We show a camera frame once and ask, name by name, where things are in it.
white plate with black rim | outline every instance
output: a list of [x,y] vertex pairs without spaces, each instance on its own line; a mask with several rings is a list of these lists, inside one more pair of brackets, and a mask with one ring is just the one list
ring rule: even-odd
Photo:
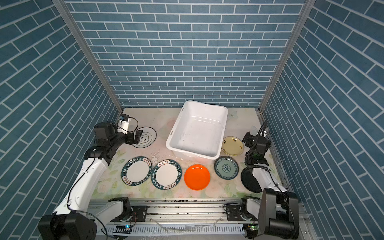
[[151,161],[143,156],[129,160],[121,170],[121,179],[129,186],[142,184],[152,172]]
[[151,127],[141,127],[138,130],[142,130],[140,140],[138,144],[132,144],[132,146],[137,148],[145,148],[151,145],[156,140],[156,131]]
[[171,189],[181,180],[181,167],[173,160],[159,162],[152,170],[153,185],[161,190]]

blue floral patterned plate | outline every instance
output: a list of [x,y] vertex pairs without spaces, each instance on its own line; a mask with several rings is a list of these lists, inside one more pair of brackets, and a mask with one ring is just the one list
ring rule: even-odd
[[234,179],[239,173],[237,162],[229,156],[221,156],[214,164],[216,174],[225,180]]

yellow plate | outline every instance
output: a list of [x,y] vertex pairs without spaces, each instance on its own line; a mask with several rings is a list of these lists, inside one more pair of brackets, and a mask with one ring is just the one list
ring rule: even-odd
[[243,152],[244,145],[237,137],[225,137],[221,149],[230,156],[237,156]]

brick wall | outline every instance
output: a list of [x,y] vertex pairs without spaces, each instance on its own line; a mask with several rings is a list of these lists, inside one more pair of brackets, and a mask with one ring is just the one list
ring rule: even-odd
[[383,13],[317,0],[266,108],[319,239],[384,239]]
[[303,2],[66,1],[124,107],[259,106]]
[[37,239],[117,110],[50,0],[0,6],[0,239]]

table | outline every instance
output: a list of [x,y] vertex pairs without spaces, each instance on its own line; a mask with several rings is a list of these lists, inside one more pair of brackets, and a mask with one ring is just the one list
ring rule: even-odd
[[[152,127],[157,132],[155,142],[146,148],[135,148],[131,145],[123,144],[117,150],[111,164],[100,177],[100,180],[93,192],[93,199],[111,199],[114,197],[129,197],[130,199],[187,199],[187,198],[242,198],[245,195],[260,197],[262,193],[252,193],[248,191],[240,180],[241,171],[245,168],[245,153],[249,150],[244,147],[241,155],[233,157],[239,165],[239,174],[232,180],[221,179],[214,171],[213,163],[204,164],[210,172],[209,185],[201,190],[194,191],[189,189],[184,182],[184,173],[193,164],[193,161],[180,159],[173,152],[166,148],[166,140],[177,119],[181,108],[125,108],[123,113],[136,118],[139,127]],[[228,108],[227,124],[224,137],[235,136],[243,139],[246,132],[252,135],[257,134],[260,128],[256,111],[254,108]],[[182,168],[182,180],[172,189],[157,189],[148,178],[144,183],[137,186],[128,186],[121,179],[123,166],[132,158],[144,156],[151,160],[153,166],[162,160],[172,159],[178,162]],[[270,151],[265,155],[271,173],[281,183],[276,171],[275,163]]]

